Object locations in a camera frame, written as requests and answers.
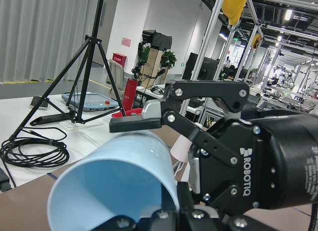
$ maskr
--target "light blue plastic cup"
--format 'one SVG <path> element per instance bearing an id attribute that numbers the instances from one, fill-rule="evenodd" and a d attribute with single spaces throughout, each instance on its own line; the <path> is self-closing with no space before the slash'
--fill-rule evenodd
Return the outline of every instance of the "light blue plastic cup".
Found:
<path id="1" fill-rule="evenodd" d="M 121 134 L 57 179 L 48 200 L 50 228 L 87 231 L 116 215 L 138 222 L 144 210 L 161 207 L 161 184 L 179 209 L 164 142 L 148 131 Z"/>

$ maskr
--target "chair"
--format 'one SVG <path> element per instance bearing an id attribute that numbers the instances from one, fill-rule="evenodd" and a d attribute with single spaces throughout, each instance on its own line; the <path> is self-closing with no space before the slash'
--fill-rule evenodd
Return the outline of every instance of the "chair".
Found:
<path id="1" fill-rule="evenodd" d="M 112 59 L 108 59 L 109 67 L 111 70 L 111 74 L 113 75 L 113 78 L 115 80 L 115 84 L 119 93 L 120 99 L 123 99 L 125 87 L 124 87 L 124 68 L 122 65 L 118 64 Z M 106 78 L 106 83 L 111 84 L 109 77 Z M 113 88 L 110 89 L 110 97 L 112 99 L 116 99 L 115 93 Z"/>

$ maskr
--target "tripod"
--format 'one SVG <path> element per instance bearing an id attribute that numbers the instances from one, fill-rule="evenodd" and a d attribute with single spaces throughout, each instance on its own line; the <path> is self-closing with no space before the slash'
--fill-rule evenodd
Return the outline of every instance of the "tripod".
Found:
<path id="1" fill-rule="evenodd" d="M 11 135 L 10 139 L 16 138 L 21 131 L 20 128 L 24 127 L 27 122 L 31 119 L 31 117 L 34 115 L 34 113 L 37 111 L 37 109 L 40 107 L 41 103 L 43 101 L 47 101 L 49 104 L 51 104 L 56 110 L 60 112 L 60 114 L 55 114 L 55 115 L 49 115 L 49 116 L 44 116 L 44 117 L 39 117 L 35 120 L 33 120 L 30 124 L 32 126 L 35 125 L 40 125 L 40 124 L 47 124 L 47 123 L 53 123 L 53 122 L 59 122 L 59 121 L 64 121 L 64 120 L 71 120 L 72 123 L 82 123 L 85 124 L 86 122 L 95 120 L 97 118 L 104 117 L 110 113 L 116 112 L 116 111 L 121 111 L 123 116 L 126 116 L 122 101 L 120 100 L 118 90 L 115 85 L 114 78 L 111 74 L 110 68 L 108 61 L 106 59 L 106 55 L 103 49 L 103 46 L 101 44 L 101 40 L 97 39 L 97 33 L 98 33 L 98 27 L 99 27 L 99 22 L 100 22 L 100 17 L 101 17 L 101 12 L 103 8 L 104 0 L 98 0 L 97 3 L 97 9 L 96 9 L 96 14 L 95 14 L 95 20 L 94 20 L 94 25 L 93 25 L 93 31 L 91 36 L 85 37 L 85 42 L 81 45 L 79 50 L 75 53 L 75 55 L 71 58 L 71 60 L 67 63 L 67 65 L 64 67 L 64 69 L 60 72 L 60 74 L 56 77 L 56 79 L 52 82 L 52 84 L 49 86 L 49 88 L 44 92 L 44 94 L 41 96 L 40 100 L 37 102 L 37 104 L 32 108 L 32 110 L 29 112 L 29 114 L 24 118 L 22 123 L 19 125 L 19 127 L 15 130 L 15 132 Z M 111 85 L 113 87 L 116 99 L 119 104 L 119 108 L 113 109 L 111 111 L 105 112 L 103 114 L 94 116 L 92 118 L 83 120 L 82 119 L 82 112 L 83 112 L 83 107 L 84 107 L 84 102 L 85 102 L 85 96 L 87 92 L 87 86 L 88 86 L 88 80 L 89 80 L 89 75 L 90 75 L 90 69 L 92 65 L 92 60 L 93 60 L 93 55 L 94 55 L 94 49 L 95 45 L 97 44 L 99 51 L 101 53 L 101 56 L 103 58 L 107 74 L 109 76 L 109 80 L 111 82 Z M 60 80 L 64 77 L 64 75 L 67 73 L 67 71 L 70 69 L 72 64 L 77 60 L 77 58 L 81 55 L 81 53 L 86 49 L 86 52 L 84 54 L 83 60 L 80 64 L 78 74 L 76 76 L 76 79 L 74 81 L 74 85 L 71 89 L 68 101 L 66 102 L 66 106 L 69 106 L 72 95 L 74 93 L 74 90 L 77 86 L 77 82 L 80 78 L 80 75 L 83 71 L 83 68 L 86 63 L 85 67 L 85 73 L 84 73 L 84 78 L 83 78 L 83 83 L 82 83 L 82 88 L 81 88 L 81 93 L 80 93 L 80 98 L 79 98 L 79 104 L 78 104 L 78 109 L 77 113 L 75 110 L 70 110 L 68 113 L 62 111 L 60 108 L 58 108 L 54 103 L 52 103 L 47 96 L 52 92 L 52 90 L 55 88 L 55 86 L 60 82 Z"/>

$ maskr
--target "bolt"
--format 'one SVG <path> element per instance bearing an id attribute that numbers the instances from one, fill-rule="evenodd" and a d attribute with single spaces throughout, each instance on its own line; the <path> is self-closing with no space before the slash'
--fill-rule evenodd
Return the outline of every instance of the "bolt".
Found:
<path id="1" fill-rule="evenodd" d="M 246 90 L 242 89 L 239 93 L 238 93 L 242 98 L 244 98 L 247 95 Z"/>
<path id="2" fill-rule="evenodd" d="M 231 158 L 231 164 L 235 165 L 238 162 L 238 159 L 236 157 Z"/>
<path id="3" fill-rule="evenodd" d="M 258 207 L 259 207 L 259 202 L 254 201 L 254 202 L 253 202 L 253 207 L 254 207 L 254 208 L 258 208 Z"/>
<path id="4" fill-rule="evenodd" d="M 172 115 L 172 114 L 170 114 L 170 115 L 168 116 L 168 121 L 171 122 L 171 123 L 173 123 L 174 120 L 175 120 L 175 116 Z"/>
<path id="5" fill-rule="evenodd" d="M 158 216 L 159 216 L 160 219 L 166 219 L 166 218 L 169 217 L 169 214 L 166 211 L 164 211 L 164 210 L 160 210 L 158 212 Z"/>
<path id="6" fill-rule="evenodd" d="M 208 201 L 210 198 L 211 198 L 211 195 L 210 195 L 209 193 L 206 193 L 206 194 L 203 196 L 203 200 L 205 200 L 205 201 Z"/>
<path id="7" fill-rule="evenodd" d="M 204 150 L 204 149 L 200 149 L 200 153 L 201 153 L 203 156 L 209 155 L 209 153 L 208 153 L 206 150 Z"/>
<path id="8" fill-rule="evenodd" d="M 259 126 L 255 126 L 254 128 L 253 128 L 253 132 L 254 132 L 254 134 L 260 134 L 260 128 L 259 128 Z"/>
<path id="9" fill-rule="evenodd" d="M 236 227 L 240 227 L 240 228 L 245 228 L 247 226 L 246 220 L 242 218 L 236 218 L 234 220 L 234 224 Z"/>
<path id="10" fill-rule="evenodd" d="M 238 190 L 236 190 L 235 188 L 231 190 L 231 195 L 235 196 L 237 193 L 238 193 Z"/>
<path id="11" fill-rule="evenodd" d="M 120 219 L 117 221 L 117 225 L 119 228 L 127 228 L 129 226 L 129 220 L 127 219 Z"/>
<path id="12" fill-rule="evenodd" d="M 202 212 L 202 210 L 194 210 L 192 212 L 192 216 L 196 219 L 202 219 L 204 217 L 204 213 Z"/>
<path id="13" fill-rule="evenodd" d="M 175 91 L 175 95 L 177 95 L 177 96 L 181 96 L 182 94 L 183 94 L 183 91 L 182 91 L 181 88 L 179 88 L 179 89 L 177 89 L 177 90 Z"/>

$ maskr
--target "curtain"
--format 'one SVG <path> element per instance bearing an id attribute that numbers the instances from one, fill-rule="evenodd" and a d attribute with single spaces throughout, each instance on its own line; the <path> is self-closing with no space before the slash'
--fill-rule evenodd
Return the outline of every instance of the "curtain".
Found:
<path id="1" fill-rule="evenodd" d="M 91 34 L 96 5 L 97 0 L 0 0 L 0 81 L 56 78 Z M 79 64 L 64 79 L 74 80 Z"/>

